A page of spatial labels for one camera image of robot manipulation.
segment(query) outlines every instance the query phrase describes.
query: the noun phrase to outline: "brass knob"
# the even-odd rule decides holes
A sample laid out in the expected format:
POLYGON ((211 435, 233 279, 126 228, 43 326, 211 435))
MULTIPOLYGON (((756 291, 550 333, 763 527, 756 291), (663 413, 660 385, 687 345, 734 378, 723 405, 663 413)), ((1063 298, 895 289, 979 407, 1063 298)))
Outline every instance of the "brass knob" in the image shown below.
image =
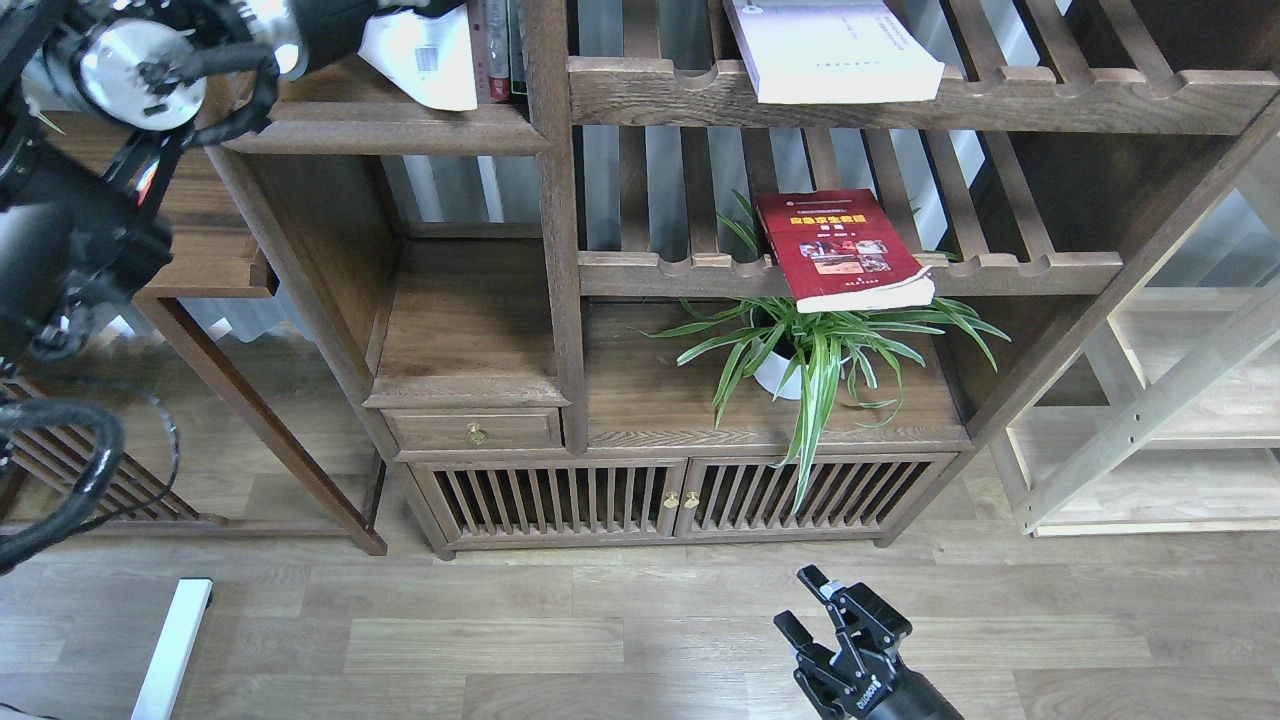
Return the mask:
POLYGON ((484 445, 484 441, 489 437, 489 433, 480 429, 480 423, 471 423, 467 425, 467 439, 471 445, 484 445))

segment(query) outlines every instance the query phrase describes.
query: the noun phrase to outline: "potted plant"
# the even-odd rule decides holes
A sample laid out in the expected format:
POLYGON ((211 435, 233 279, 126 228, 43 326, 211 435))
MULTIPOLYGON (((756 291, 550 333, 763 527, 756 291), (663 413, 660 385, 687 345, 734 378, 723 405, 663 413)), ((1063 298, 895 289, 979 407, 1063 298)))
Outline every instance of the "potted plant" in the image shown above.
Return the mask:
MULTIPOLYGON (((753 218, 750 202, 740 193, 735 192, 735 196, 746 210, 748 218, 753 218)), ((760 242, 755 233, 754 220, 739 223, 723 213, 717 213, 717 215, 756 256, 760 255, 760 242)), ((772 374, 773 379, 781 382, 777 386, 767 380, 762 384, 773 392, 774 400, 797 396, 799 405, 796 406, 796 423, 791 443, 786 456, 778 462, 780 466, 788 462, 797 465, 796 497, 792 511, 799 511, 809 489, 809 477, 814 455, 818 451, 818 438, 827 427, 827 419, 836 404, 836 392, 841 380, 845 382, 849 395, 860 407, 893 406, 888 418, 864 427, 882 427, 897 415, 904 400, 902 361, 908 360, 920 366, 924 366, 925 361, 919 352, 901 341, 893 340, 890 337, 891 334, 943 334, 946 333, 943 327, 959 328, 978 343, 993 370, 996 369, 996 359, 992 356, 983 333, 1009 340, 1009 336, 998 328, 982 320, 973 307, 943 297, 936 297, 933 302, 923 307, 822 313, 800 313, 791 297, 739 297, 732 299, 732 302, 733 306, 727 310, 705 315, 695 310, 687 301, 681 300, 685 309, 695 316, 694 322, 645 334, 653 338, 685 337, 726 324, 741 325, 694 345, 676 359, 676 364, 685 365, 705 352, 728 347, 724 369, 721 372, 712 400, 717 427, 724 416, 733 391, 737 389, 744 378, 751 377, 759 382, 763 379, 762 375, 772 374), (879 402, 858 400, 859 383, 872 389, 879 387, 881 379, 872 363, 873 357, 882 359, 893 372, 893 380, 897 384, 896 400, 879 402), (774 368, 772 373, 769 372, 771 365, 774 368), (799 392, 787 391, 786 386, 796 380, 799 382, 799 392)))

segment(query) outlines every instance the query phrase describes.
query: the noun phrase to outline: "barcode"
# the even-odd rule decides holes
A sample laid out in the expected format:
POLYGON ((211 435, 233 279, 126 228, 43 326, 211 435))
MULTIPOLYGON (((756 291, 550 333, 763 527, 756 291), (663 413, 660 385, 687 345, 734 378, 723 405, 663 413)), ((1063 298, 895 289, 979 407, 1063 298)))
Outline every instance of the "barcode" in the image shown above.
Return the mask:
POLYGON ((415 47, 413 56, 417 59, 417 72, 435 73, 440 70, 440 49, 435 46, 415 47))

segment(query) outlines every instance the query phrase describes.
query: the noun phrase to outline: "wooden cabinet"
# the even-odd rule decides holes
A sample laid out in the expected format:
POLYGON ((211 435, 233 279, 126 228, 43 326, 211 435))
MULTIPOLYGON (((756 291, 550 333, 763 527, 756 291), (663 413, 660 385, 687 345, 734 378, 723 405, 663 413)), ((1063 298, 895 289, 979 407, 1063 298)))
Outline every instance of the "wooden cabinet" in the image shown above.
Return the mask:
POLYGON ((758 104, 721 3, 668 5, 705 26, 705 68, 660 56, 657 0, 623 3, 623 56, 604 58, 573 51, 576 3, 525 1, 527 108, 431 111, 349 60, 285 88, 262 133, 212 151, 444 556, 605 541, 892 542, 1280 129, 1280 6, 1270 0, 1079 0, 1065 14, 1019 3, 1036 67, 1005 59, 977 0, 943 0, 960 63, 938 99, 867 106, 758 104), (593 236, 582 209, 586 126, 617 128, 617 243, 593 236), (678 126, 687 223, 676 236, 650 224, 650 126, 678 126), (1014 337, 995 348, 998 375, 964 338, 922 345, 928 366, 910 369, 902 411, 884 427, 841 401, 819 461, 842 470, 822 470, 828 495, 812 515, 786 515, 785 471, 767 469, 786 447, 790 409, 742 388, 717 428, 714 359, 677 369, 672 343, 631 329, 678 322, 677 297, 787 292, 772 263, 746 260, 717 232, 716 127, 736 128, 751 192, 777 190, 783 174, 769 128, 799 129, 813 187, 837 187, 850 163, 865 163, 940 292, 1014 337), (855 133, 856 158, 837 151, 849 136, 836 133, 855 133), (975 174, 961 163, 968 146, 982 156, 975 174), (913 219, 908 152, 927 159, 945 210, 937 250, 913 219), (376 158, 401 154, 535 156, 540 227, 406 225, 376 158), (541 425, 509 446, 468 448, 426 437, 431 421, 404 425, 508 411, 558 414, 562 445, 532 447, 554 437, 541 425), (737 489, 716 486, 737 469, 737 489), (691 492, 698 506, 685 509, 691 492))

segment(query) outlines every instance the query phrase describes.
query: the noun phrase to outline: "slatted cabinet door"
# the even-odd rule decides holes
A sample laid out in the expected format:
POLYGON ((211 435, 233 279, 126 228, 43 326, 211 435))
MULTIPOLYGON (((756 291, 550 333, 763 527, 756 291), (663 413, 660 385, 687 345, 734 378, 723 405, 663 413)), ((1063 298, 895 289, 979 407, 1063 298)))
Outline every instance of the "slatted cabinet door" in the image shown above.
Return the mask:
POLYGON ((792 511, 795 465, 774 468, 772 457, 692 460, 676 518, 676 537, 877 537, 881 524, 902 500, 927 487, 952 457, 819 457, 797 511, 792 511))
POLYGON ((669 538, 685 460, 411 465, 451 547, 669 538))

